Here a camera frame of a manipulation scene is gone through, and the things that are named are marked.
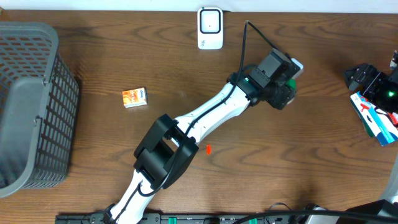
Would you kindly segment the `red dustpan brush package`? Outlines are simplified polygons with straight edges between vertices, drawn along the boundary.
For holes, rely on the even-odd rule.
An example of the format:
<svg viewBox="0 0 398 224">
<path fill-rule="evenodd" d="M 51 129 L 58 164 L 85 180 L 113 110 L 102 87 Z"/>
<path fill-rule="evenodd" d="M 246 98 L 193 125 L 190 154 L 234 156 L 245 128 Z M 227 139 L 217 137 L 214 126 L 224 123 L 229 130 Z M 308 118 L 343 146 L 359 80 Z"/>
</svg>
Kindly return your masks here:
<svg viewBox="0 0 398 224">
<path fill-rule="evenodd" d="M 350 96 L 350 102 L 368 133 L 381 146 L 397 141 L 397 113 L 388 113 L 370 103 L 359 93 Z"/>
</svg>

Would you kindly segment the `orange snack box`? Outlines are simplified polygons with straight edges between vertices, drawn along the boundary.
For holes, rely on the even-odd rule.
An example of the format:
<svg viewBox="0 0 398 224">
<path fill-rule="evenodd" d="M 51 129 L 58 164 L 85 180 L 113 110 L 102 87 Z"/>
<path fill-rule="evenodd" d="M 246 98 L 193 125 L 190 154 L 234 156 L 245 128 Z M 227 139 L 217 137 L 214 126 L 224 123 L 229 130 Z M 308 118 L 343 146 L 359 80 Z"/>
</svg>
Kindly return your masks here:
<svg viewBox="0 0 398 224">
<path fill-rule="evenodd" d="M 144 87 L 122 92 L 123 105 L 125 108 L 143 106 L 147 104 L 147 92 Z"/>
</svg>

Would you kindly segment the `green lid white jar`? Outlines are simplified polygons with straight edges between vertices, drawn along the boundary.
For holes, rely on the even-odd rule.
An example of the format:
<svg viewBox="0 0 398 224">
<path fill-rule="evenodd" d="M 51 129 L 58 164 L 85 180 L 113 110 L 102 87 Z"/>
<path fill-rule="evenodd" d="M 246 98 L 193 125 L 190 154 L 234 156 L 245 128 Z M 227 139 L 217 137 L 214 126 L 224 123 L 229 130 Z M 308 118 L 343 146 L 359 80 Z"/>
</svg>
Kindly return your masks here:
<svg viewBox="0 0 398 224">
<path fill-rule="evenodd" d="M 293 97 L 287 102 L 287 104 L 289 105 L 290 103 L 292 103 L 292 102 L 294 101 L 295 94 L 296 94 L 296 92 L 297 92 L 296 80 L 294 80 L 294 79 L 292 78 L 292 79 L 290 79 L 290 80 L 286 83 L 286 85 L 289 86 L 289 87 L 290 87 L 291 89 L 293 89 L 293 91 L 294 91 Z"/>
</svg>

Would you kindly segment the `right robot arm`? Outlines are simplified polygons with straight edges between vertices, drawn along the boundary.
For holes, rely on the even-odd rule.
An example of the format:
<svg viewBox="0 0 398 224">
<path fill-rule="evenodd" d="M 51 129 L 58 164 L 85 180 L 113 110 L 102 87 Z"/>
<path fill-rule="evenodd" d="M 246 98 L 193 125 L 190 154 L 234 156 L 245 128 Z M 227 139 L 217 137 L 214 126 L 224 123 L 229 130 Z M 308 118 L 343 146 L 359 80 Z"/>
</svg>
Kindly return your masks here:
<svg viewBox="0 0 398 224">
<path fill-rule="evenodd" d="M 345 71 L 346 86 L 354 93 L 350 102 L 368 135 L 380 145 L 397 143 L 397 65 L 387 75 L 363 63 Z M 348 209 L 349 212 L 397 217 L 397 162 L 379 200 Z"/>
</svg>

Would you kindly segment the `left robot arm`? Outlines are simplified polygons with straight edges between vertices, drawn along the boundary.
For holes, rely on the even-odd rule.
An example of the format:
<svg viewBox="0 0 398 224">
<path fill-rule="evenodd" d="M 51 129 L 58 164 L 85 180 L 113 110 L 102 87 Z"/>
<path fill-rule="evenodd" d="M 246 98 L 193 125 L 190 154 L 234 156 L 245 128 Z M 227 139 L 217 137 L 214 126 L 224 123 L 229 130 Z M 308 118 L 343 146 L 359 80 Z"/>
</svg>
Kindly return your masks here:
<svg viewBox="0 0 398 224">
<path fill-rule="evenodd" d="M 122 199 L 109 206 L 104 223 L 138 223 L 153 196 L 187 170 L 198 146 L 212 131 L 246 109 L 265 101 L 282 110 L 294 100 L 303 65 L 272 49 L 259 64 L 241 65 L 212 99 L 172 119 L 157 118 L 134 151 L 132 181 Z"/>
</svg>

